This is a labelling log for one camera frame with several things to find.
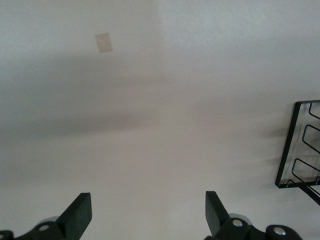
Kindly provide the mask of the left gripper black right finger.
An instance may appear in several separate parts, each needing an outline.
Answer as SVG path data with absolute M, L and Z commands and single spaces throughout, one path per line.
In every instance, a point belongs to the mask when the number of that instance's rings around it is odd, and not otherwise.
M 204 240 L 303 240 L 292 228 L 272 224 L 261 231 L 240 214 L 229 214 L 215 191 L 205 193 L 205 217 L 211 235 Z

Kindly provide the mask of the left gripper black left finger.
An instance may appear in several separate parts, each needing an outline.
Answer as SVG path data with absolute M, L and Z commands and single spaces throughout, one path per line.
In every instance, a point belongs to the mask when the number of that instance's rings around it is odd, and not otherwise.
M 18 237 L 10 230 L 0 230 L 0 240 L 80 240 L 91 220 L 91 194 L 81 193 L 56 220 L 39 223 Z

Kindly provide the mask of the black wire cup holder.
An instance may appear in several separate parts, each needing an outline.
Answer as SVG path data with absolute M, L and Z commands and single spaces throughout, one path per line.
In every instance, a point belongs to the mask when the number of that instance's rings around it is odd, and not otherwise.
M 299 188 L 320 206 L 320 99 L 294 104 L 275 185 Z

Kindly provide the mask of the small brown tape patch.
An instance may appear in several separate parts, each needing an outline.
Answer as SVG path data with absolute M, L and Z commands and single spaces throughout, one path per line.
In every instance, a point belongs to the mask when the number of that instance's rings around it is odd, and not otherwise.
M 95 36 L 99 53 L 109 53 L 113 51 L 112 41 L 109 33 L 97 34 Z

